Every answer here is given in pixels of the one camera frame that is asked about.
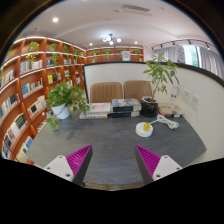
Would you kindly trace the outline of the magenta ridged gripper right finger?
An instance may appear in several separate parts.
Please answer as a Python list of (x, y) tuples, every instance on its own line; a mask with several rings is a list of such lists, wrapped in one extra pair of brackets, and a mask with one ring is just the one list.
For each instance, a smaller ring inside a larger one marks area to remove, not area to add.
[(168, 155), (159, 156), (139, 145), (135, 148), (135, 156), (145, 185), (182, 169)]

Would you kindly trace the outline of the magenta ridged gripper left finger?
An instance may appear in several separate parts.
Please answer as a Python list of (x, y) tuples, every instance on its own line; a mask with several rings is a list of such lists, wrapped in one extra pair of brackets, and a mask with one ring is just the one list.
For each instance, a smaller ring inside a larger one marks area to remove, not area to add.
[(44, 169), (65, 180), (82, 186), (92, 155), (92, 146), (88, 145), (68, 156), (57, 156)]

